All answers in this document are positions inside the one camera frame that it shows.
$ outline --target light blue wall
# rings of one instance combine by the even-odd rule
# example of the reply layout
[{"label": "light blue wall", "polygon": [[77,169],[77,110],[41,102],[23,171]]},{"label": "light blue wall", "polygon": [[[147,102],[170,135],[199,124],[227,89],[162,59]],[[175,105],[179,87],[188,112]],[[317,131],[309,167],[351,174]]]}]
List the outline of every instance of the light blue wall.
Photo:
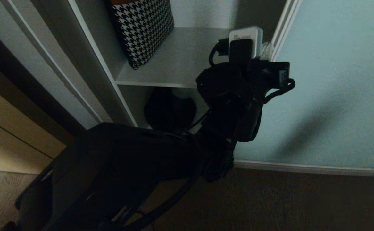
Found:
[{"label": "light blue wall", "polygon": [[374,0],[304,0],[278,61],[296,88],[264,106],[235,158],[374,167]]}]

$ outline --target shelf board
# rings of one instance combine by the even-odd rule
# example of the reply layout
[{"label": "shelf board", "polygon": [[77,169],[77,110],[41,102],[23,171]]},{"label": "shelf board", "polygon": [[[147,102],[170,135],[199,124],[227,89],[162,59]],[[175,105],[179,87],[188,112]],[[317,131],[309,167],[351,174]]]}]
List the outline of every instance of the shelf board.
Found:
[{"label": "shelf board", "polygon": [[[196,88],[195,79],[209,68],[208,56],[219,39],[230,29],[174,28],[151,59],[138,70],[124,65],[116,78],[119,85]],[[227,56],[214,56],[214,62],[226,62]]]}]

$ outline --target houndstooth pillow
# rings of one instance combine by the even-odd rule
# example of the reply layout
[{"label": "houndstooth pillow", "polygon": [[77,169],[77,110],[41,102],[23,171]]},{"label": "houndstooth pillow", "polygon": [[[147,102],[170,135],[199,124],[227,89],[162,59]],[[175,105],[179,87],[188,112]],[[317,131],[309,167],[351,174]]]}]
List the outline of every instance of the houndstooth pillow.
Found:
[{"label": "houndstooth pillow", "polygon": [[131,67],[145,64],[174,27],[170,0],[111,5],[111,20]]}]

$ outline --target brown carpet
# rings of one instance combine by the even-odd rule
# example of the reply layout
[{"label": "brown carpet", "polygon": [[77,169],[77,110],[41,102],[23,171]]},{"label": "brown carpet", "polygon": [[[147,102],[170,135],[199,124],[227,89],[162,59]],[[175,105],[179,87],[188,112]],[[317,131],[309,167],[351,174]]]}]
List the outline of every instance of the brown carpet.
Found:
[{"label": "brown carpet", "polygon": [[[0,172],[0,227],[16,219],[14,200],[31,180],[31,175]],[[148,212],[183,183],[162,183],[142,209]],[[234,169],[214,183],[200,180],[155,227],[157,231],[372,231],[374,177]]]}]

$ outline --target white baseboard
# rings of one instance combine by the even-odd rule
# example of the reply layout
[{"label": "white baseboard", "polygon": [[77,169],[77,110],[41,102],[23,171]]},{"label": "white baseboard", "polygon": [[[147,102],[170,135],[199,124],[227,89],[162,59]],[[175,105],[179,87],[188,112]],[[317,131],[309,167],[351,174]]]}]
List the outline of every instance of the white baseboard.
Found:
[{"label": "white baseboard", "polygon": [[234,161],[234,167],[308,174],[374,176],[374,168],[330,167],[307,164],[285,164],[275,162],[249,161],[239,159]]}]

